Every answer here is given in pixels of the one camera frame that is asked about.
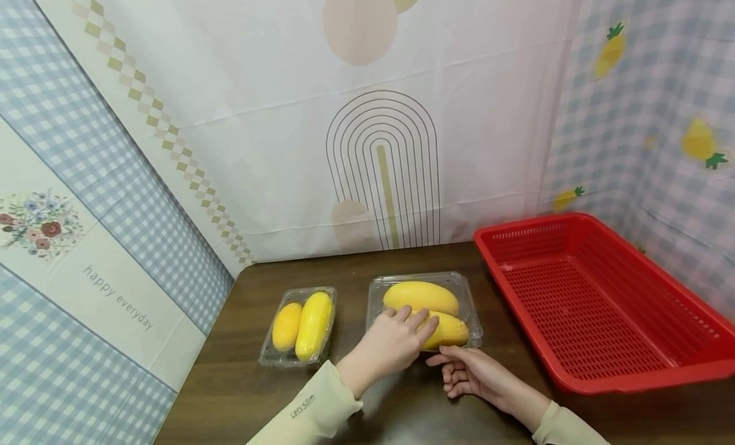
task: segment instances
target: sleeve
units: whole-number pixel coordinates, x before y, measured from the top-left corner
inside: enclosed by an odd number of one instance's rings
[[[533,441],[538,445],[610,445],[570,410],[551,402]]]
[[[329,439],[347,419],[362,408],[326,362],[294,400],[276,415],[248,445],[312,445]]]

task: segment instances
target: blue checkered fabric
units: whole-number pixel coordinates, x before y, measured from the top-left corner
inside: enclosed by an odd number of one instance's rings
[[[0,290],[0,443],[151,443],[175,393],[2,266]]]
[[[153,377],[144,377],[128,397],[115,424],[107,430],[102,444],[152,444],[175,393]]]
[[[232,277],[33,0],[0,0],[0,112],[208,333]]]
[[[540,198],[593,213],[735,318],[735,0],[584,0]],[[606,33],[625,53],[595,79]],[[683,153],[694,117],[731,163]]]

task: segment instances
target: red basket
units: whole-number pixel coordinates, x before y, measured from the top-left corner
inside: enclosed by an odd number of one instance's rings
[[[735,328],[598,219],[507,223],[475,243],[562,388],[646,391],[735,374]]]

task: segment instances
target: fabric backdrop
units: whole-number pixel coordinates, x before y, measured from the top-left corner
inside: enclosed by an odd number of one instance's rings
[[[577,0],[37,0],[235,274],[536,213]]]
[[[735,321],[735,0],[580,13],[540,211],[595,214]]]
[[[232,276],[34,1],[0,27],[0,444],[151,443]]]

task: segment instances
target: brown table surface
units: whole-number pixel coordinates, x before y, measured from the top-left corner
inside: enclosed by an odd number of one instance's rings
[[[362,337],[373,278],[431,271],[458,271],[468,278],[484,351],[570,407],[611,444],[735,444],[735,379],[635,395],[558,391],[472,243],[266,263],[243,271],[156,442],[244,444],[294,398],[313,370],[264,368],[257,362],[287,289],[332,285],[338,290],[329,349],[336,362]],[[533,443],[516,420],[482,400],[447,400],[440,372],[424,366],[423,359],[369,389],[363,411],[330,443]]]

